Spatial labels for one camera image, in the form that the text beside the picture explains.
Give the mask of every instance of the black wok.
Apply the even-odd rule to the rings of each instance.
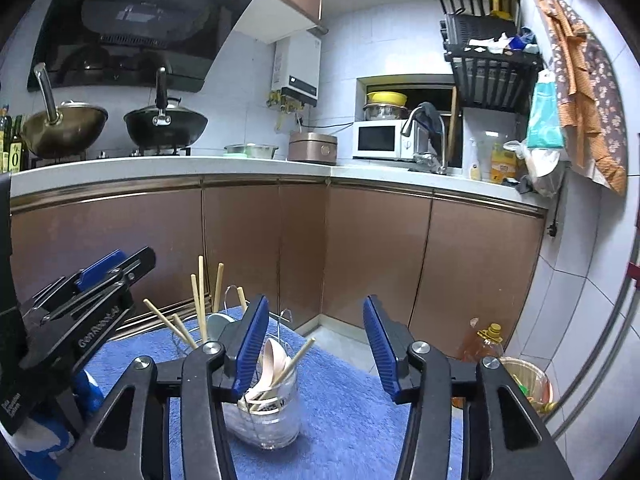
[[[180,106],[180,100],[166,94],[166,70],[156,73],[156,104],[124,116],[131,140],[141,150],[179,150],[200,138],[208,119]]]

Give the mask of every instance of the microwave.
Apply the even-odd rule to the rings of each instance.
[[[352,157],[414,160],[414,153],[431,151],[428,130],[414,121],[405,137],[400,133],[405,123],[406,119],[353,123]]]

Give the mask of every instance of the pan handle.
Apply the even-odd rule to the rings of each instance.
[[[156,108],[166,110],[169,99],[166,95],[166,68],[161,66],[156,72]]]
[[[56,124],[60,121],[60,114],[56,110],[56,102],[53,99],[53,91],[51,90],[51,82],[49,81],[49,74],[47,74],[47,67],[44,63],[38,63],[33,67],[33,73],[40,85],[40,91],[42,92],[42,98],[44,99],[44,107],[47,111],[47,122],[49,124]]]

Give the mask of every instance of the wok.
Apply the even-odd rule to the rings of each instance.
[[[140,149],[158,151],[191,146],[209,122],[204,115],[180,106],[180,99],[167,97],[164,67],[156,72],[156,104],[129,112],[124,121],[129,137]]]
[[[33,73],[42,92],[45,110],[24,123],[22,138],[27,148],[39,158],[62,158],[84,152],[100,136],[109,118],[107,110],[73,101],[56,107],[44,63],[37,64]]]

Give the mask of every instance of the kitchen counter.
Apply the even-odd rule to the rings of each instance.
[[[339,181],[361,181],[386,187],[428,188],[491,198],[513,205],[529,205],[548,209],[550,201],[529,193],[520,195],[515,189],[489,182],[468,180],[459,176],[417,173],[384,166],[320,166],[284,160],[249,160],[220,156],[149,156],[89,160],[39,168],[14,175],[12,198],[34,196],[45,192],[99,184],[178,177],[252,178],[331,178]]]
[[[362,298],[377,294],[448,354],[473,317],[508,339],[548,209],[537,195],[456,176],[208,156],[51,166],[14,175],[11,192],[20,298],[116,249],[154,249],[156,268],[132,288],[136,308],[118,336],[156,325],[144,298],[190,312],[189,275],[203,254],[208,269],[225,263],[223,287],[264,294],[272,312],[290,308],[295,326],[322,312],[362,327]]]

